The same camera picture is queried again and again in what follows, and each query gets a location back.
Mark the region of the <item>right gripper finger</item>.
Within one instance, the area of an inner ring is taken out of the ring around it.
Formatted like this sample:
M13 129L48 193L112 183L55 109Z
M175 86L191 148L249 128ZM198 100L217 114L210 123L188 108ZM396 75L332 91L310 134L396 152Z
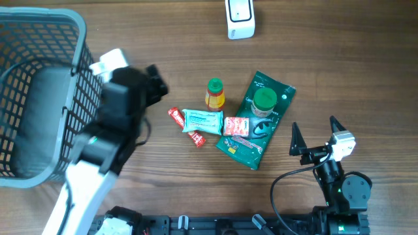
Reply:
M301 131L297 123L293 122L290 150L303 150L306 148L307 148L307 145L303 139Z
M334 116L331 116L329 120L332 133L346 131L346 128Z

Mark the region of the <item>green 3M gloves package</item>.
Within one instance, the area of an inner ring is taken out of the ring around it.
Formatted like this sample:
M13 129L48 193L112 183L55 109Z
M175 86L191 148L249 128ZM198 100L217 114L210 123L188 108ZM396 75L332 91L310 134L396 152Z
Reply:
M261 110L261 105L256 106L254 103L257 90L262 88L269 88L271 93L276 95L275 105L268 110ZM257 71L236 113L237 117L249 119L249 134L245 137L222 136L216 144L216 148L233 160L257 170L262 156L295 93L296 89L294 87Z

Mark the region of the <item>jar with green lid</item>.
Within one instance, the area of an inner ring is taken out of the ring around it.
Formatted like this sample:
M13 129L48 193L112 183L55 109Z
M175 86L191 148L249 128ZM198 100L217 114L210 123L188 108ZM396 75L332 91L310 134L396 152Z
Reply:
M276 92L268 87L258 89L252 100L251 111L259 118L268 117L277 104Z

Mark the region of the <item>red sauce bottle green cap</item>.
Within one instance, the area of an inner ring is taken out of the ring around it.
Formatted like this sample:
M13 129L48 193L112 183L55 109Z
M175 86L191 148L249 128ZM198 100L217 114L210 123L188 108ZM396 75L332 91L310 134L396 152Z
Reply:
M213 78L209 81L206 90L205 103L209 111L219 112L225 104L225 93L223 91L223 82L219 78Z

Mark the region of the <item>orange white snack packet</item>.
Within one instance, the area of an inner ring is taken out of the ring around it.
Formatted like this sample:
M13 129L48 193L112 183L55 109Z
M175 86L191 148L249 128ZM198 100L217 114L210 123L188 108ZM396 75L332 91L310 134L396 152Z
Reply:
M223 134L225 136L243 136L249 134L248 117L226 117L224 119Z

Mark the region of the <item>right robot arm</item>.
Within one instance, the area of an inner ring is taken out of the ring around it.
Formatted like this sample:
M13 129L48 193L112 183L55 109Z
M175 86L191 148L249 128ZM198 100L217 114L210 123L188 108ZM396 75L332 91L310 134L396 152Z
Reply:
M301 165L313 165L313 174L323 192L326 206L310 213L307 234L369 234L365 212L371 196L372 181L360 172L344 172L341 160L351 155L355 137L334 117L332 134L324 145L308 148L296 123L292 124L289 154L300 156Z

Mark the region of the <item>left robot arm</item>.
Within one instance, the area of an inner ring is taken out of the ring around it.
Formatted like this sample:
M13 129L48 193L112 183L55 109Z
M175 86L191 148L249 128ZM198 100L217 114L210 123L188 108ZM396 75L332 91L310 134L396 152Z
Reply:
M65 183L44 234L87 234L102 201L149 126L147 107L169 92L158 68L122 67L103 84L97 118L74 138Z

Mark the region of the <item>white barcode scanner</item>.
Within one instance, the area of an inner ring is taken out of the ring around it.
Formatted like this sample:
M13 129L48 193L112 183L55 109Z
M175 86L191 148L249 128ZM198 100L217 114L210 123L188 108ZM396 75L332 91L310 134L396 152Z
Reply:
M255 33L253 0L225 0L227 36L230 40L247 39Z

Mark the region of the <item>red Nescafe coffee stick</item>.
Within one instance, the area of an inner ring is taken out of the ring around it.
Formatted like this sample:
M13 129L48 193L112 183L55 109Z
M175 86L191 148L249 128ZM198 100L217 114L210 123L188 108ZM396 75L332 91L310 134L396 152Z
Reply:
M168 111L168 115L180 126L181 129L185 127L185 117L177 107L173 107ZM204 145L206 139L197 131L189 131L187 135L192 139L194 144L199 148Z

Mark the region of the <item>mint green tissue pack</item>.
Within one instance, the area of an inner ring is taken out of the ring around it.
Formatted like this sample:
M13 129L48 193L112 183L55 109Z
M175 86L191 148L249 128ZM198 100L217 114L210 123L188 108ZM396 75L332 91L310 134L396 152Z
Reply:
M223 111L206 112L201 110L183 109L185 121L183 132L202 131L221 135L223 127Z

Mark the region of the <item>grey plastic mesh basket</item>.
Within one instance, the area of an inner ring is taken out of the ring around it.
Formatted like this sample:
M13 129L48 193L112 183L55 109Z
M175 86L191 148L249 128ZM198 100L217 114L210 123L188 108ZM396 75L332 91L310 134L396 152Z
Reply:
M101 80L84 19L69 9L1 8L1 186L60 181Z

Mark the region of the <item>black aluminium mounting rail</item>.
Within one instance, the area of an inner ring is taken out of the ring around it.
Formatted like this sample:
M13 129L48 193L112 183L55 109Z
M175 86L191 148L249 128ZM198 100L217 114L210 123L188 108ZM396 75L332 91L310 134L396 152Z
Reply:
M145 215L135 234L149 235L258 235L267 232L258 228L250 217L190 217L187 228L178 227L178 218L169 216ZM265 219L267 229L275 235L299 235L335 234L335 235L370 235L368 218L365 215L359 219L343 221L331 218L323 225L314 225L309 222L307 215L296 216L292 221L289 217L285 222L290 229L280 225L273 217Z

